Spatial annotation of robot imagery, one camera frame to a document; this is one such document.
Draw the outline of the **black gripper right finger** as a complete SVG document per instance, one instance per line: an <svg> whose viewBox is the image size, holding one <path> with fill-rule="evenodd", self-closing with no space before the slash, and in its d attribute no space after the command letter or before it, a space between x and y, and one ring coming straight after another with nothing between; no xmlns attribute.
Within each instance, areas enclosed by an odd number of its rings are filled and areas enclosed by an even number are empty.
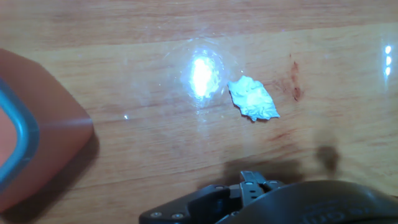
<svg viewBox="0 0 398 224"><path fill-rule="evenodd" d="M261 195L285 185L279 180L267 180L259 172L248 170L240 172L240 181L242 205L249 205Z"/></svg>

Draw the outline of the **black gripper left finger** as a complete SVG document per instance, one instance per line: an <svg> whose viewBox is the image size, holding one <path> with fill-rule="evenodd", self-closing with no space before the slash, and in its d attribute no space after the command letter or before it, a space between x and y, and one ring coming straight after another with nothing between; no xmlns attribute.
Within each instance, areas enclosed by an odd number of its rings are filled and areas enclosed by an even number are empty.
<svg viewBox="0 0 398 224"><path fill-rule="evenodd" d="M139 224L214 224L241 208L239 185L209 185L140 214Z"/></svg>

